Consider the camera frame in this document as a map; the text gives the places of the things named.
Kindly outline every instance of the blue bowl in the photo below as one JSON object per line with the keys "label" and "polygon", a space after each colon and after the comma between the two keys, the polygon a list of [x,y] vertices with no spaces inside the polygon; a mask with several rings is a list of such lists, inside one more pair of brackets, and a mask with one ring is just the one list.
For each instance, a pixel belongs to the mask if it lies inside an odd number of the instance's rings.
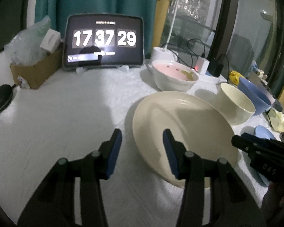
{"label": "blue bowl", "polygon": [[254,116],[265,112],[267,108],[271,107],[270,100],[256,85],[246,78],[240,77],[239,79],[238,89],[247,95],[256,108]]}

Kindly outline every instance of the bowl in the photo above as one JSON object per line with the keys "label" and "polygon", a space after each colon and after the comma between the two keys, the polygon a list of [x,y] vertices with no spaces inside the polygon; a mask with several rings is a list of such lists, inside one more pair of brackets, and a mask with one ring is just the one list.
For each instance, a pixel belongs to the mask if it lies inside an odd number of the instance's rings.
{"label": "bowl", "polygon": [[187,92],[199,80],[194,70],[170,60],[155,60],[151,69],[154,81],[162,91]]}
{"label": "bowl", "polygon": [[259,89],[259,87],[248,81],[246,78],[240,77],[239,80],[238,89],[248,96],[256,108],[254,116],[265,112],[266,109],[272,106],[268,97]]}
{"label": "bowl", "polygon": [[256,111],[252,101],[236,87],[222,83],[218,90],[215,108],[230,125],[240,125]]}

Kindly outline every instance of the digital clock display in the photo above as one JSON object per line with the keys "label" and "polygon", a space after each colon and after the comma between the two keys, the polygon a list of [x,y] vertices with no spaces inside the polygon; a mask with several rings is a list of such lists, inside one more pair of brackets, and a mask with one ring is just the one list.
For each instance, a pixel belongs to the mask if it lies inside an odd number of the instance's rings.
{"label": "digital clock display", "polygon": [[142,65],[143,21],[116,14],[78,14],[67,20],[63,66]]}

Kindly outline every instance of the teal curtain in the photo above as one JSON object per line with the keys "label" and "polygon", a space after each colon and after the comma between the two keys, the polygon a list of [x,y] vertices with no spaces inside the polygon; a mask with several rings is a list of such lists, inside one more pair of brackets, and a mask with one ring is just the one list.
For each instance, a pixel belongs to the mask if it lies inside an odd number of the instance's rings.
{"label": "teal curtain", "polygon": [[157,0],[36,0],[35,22],[47,14],[52,28],[64,36],[67,17],[73,13],[120,13],[144,21],[144,49],[150,56]]}

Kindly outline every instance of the cardboard box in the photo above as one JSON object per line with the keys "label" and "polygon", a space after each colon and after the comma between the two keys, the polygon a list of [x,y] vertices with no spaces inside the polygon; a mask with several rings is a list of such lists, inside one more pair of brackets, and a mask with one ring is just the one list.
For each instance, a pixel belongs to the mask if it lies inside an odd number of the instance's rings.
{"label": "cardboard box", "polygon": [[18,76],[25,79],[31,89],[38,89],[55,71],[62,66],[62,50],[60,47],[54,53],[46,56],[33,66],[17,66],[10,64],[15,84],[20,85]]}

